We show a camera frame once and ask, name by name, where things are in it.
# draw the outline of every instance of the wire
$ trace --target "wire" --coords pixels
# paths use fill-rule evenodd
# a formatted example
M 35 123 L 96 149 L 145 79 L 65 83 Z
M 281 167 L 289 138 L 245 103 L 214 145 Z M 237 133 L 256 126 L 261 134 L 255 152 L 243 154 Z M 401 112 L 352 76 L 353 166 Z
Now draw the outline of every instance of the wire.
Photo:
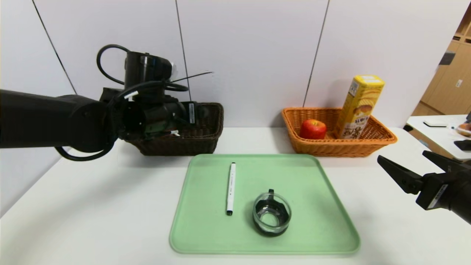
M 155 85 L 165 85 L 165 90 L 170 90 L 170 91 L 188 91 L 188 87 L 184 85 L 179 85 L 179 84 L 172 84 L 172 83 L 166 83 L 163 81 L 147 81 L 139 84 L 135 84 L 131 86 L 129 89 L 126 89 L 119 93 L 118 95 L 114 96 L 110 102 L 108 103 L 108 109 L 111 110 L 117 103 L 118 100 L 123 100 L 124 97 L 126 97 L 128 94 L 131 93 L 141 93 L 143 91 L 147 90 L 152 90 L 155 89 Z
M 103 68 L 101 67 L 101 55 L 103 54 L 103 52 L 109 48 L 117 48 L 117 49 L 120 49 L 120 50 L 123 50 L 125 52 L 129 52 L 128 49 L 126 49 L 125 47 L 121 46 L 121 45 L 118 45 L 118 44 L 108 44 L 106 46 L 104 46 L 103 48 L 101 48 L 99 51 L 98 51 L 98 54 L 97 54 L 97 66 L 98 66 L 98 70 L 100 70 L 100 72 L 106 76 L 109 80 L 112 80 L 112 81 L 115 81 L 116 83 L 118 84 L 122 84 L 124 85 L 124 82 L 121 81 L 121 80 L 118 80 L 114 77 L 111 77 L 109 74 L 107 74 Z
M 211 74 L 211 73 L 212 73 L 212 72 L 206 72 L 206 73 L 202 73 L 202 74 L 197 74 L 197 75 L 187 76 L 187 77 L 185 77 L 185 78 L 178 79 L 178 80 L 172 81 L 172 82 L 170 82 L 170 83 L 174 83 L 174 82 L 177 82 L 177 81 L 185 80 L 185 79 L 192 78 L 192 77 L 199 76 L 199 75 L 206 75 L 206 74 Z
M 57 150 L 57 152 L 59 152 L 59 154 L 61 156 L 63 156 L 64 158 L 67 158 L 69 160 L 72 160 L 72 161 L 90 161 L 90 160 L 93 160 L 93 159 L 97 159 L 97 158 L 100 158 L 104 155 L 106 155 L 112 148 L 113 148 L 113 145 L 114 145 L 114 142 L 111 142 L 111 145 L 106 147 L 105 149 L 103 149 L 101 152 L 99 152 L 98 154 L 95 154 L 95 155 L 92 155 L 92 156 L 88 156 L 88 157 L 76 157 L 76 156 L 73 156 L 69 153 L 67 153 L 67 151 L 64 150 L 63 147 L 59 146 L 59 147 L 55 147 L 55 149 Z

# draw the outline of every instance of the green tray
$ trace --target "green tray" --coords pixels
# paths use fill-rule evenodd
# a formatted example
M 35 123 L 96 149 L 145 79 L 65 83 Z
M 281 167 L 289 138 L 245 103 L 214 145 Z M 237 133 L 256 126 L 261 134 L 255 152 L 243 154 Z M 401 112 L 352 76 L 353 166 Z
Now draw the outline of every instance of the green tray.
M 229 167 L 237 164 L 232 216 Z M 252 206 L 274 189 L 292 208 L 286 232 L 260 235 Z M 184 254 L 351 254 L 360 237 L 319 161 L 310 155 L 198 155 L 188 166 L 170 245 Z

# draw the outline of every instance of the apple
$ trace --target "apple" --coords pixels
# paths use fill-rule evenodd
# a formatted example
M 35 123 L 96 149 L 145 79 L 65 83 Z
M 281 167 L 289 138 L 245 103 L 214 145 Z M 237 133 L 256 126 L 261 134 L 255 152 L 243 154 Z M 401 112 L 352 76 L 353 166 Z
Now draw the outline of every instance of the apple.
M 327 126 L 318 120 L 305 120 L 301 125 L 299 136 L 304 139 L 319 140 L 324 139 L 327 132 Z

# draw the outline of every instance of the white table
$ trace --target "white table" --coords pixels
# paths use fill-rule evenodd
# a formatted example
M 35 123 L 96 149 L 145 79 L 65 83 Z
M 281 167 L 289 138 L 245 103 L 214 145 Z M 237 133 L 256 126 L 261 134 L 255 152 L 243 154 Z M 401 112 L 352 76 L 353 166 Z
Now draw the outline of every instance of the white table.
M 119 141 L 103 158 L 61 159 L 1 219 L 2 265 L 469 264 L 471 225 L 424 211 L 376 163 L 440 172 L 402 129 L 366 158 L 319 158 L 361 237 L 346 257 L 182 255 L 168 243 L 191 157 L 144 157 Z M 225 128 L 216 153 L 292 153 L 283 128 Z
M 462 151 L 453 142 L 469 140 L 469 138 L 449 128 L 450 126 L 458 126 L 464 123 L 466 116 L 467 115 L 412 116 L 407 120 L 407 124 L 438 144 L 454 158 L 468 160 L 471 159 L 471 151 Z M 429 127 L 423 123 L 426 119 L 439 120 L 448 124 L 448 127 Z

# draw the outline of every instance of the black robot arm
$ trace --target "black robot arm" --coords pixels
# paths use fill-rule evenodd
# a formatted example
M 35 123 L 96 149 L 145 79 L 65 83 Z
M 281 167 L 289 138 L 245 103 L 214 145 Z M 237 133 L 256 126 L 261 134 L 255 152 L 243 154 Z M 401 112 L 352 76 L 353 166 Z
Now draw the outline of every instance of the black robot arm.
M 430 151 L 422 154 L 445 173 L 420 176 L 383 156 L 378 163 L 405 193 L 420 192 L 416 203 L 423 209 L 448 209 L 471 224 L 471 166 Z
M 0 100 L 0 148 L 71 146 L 91 153 L 113 144 L 103 102 L 8 90 L 0 90 Z
M 109 48 L 127 52 L 124 82 L 101 67 L 101 55 Z M 170 81 L 174 65 L 164 58 L 110 44 L 98 52 L 97 66 L 107 78 L 124 84 L 124 89 L 104 88 L 99 101 L 0 90 L 0 148 L 55 147 L 67 159 L 88 161 L 109 152 L 118 138 L 148 141 L 182 126 L 195 126 L 204 116 L 196 102 L 179 102 L 165 94 L 165 90 L 188 88 L 174 83 L 178 80 Z M 74 157 L 63 146 L 99 153 Z

